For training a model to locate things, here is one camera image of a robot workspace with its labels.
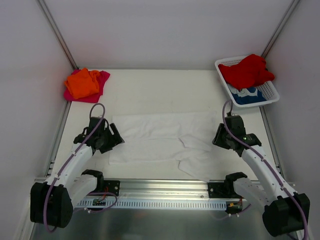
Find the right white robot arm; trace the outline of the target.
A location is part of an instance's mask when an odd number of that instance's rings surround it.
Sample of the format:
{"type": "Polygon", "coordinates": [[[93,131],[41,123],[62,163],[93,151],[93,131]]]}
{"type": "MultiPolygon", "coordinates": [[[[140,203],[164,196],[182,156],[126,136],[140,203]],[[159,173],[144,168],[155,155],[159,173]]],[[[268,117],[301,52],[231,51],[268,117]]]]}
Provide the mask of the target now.
{"type": "Polygon", "coordinates": [[[271,236],[303,230],[303,238],[307,239],[309,198],[304,193],[298,193],[270,164],[258,137],[246,133],[243,119],[239,115],[227,114],[219,124],[212,143],[235,151],[262,186],[255,186],[243,172],[235,172],[226,175],[223,185],[215,192],[230,198],[240,196],[246,199],[261,212],[263,224],[271,236]]]}

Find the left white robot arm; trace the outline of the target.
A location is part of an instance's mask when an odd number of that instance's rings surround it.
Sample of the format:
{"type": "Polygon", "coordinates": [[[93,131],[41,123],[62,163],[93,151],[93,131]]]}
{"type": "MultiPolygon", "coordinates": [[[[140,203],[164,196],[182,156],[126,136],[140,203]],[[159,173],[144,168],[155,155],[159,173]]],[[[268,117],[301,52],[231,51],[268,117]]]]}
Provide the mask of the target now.
{"type": "Polygon", "coordinates": [[[30,190],[30,221],[65,228],[75,207],[87,195],[117,197],[105,183],[101,171],[83,167],[94,156],[111,151],[125,141],[116,125],[100,117],[90,117],[89,125],[73,140],[69,157],[62,167],[30,190]]]}

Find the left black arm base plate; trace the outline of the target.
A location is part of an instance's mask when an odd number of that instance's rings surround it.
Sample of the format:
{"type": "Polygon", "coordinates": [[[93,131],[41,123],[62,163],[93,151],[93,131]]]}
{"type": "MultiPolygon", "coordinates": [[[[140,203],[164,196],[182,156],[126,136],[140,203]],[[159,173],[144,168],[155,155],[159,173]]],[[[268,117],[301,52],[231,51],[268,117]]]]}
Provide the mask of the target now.
{"type": "Polygon", "coordinates": [[[103,192],[109,192],[119,196],[121,182],[119,180],[104,180],[102,185],[103,192]]]}

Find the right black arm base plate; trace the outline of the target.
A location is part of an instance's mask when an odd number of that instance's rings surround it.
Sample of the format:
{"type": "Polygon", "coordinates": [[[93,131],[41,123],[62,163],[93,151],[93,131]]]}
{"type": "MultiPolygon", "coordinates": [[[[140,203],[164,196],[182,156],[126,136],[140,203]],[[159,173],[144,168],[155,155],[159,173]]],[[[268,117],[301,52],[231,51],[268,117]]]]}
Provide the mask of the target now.
{"type": "Polygon", "coordinates": [[[210,199],[240,198],[240,196],[235,193],[233,185],[228,182],[208,182],[207,191],[210,199]]]}

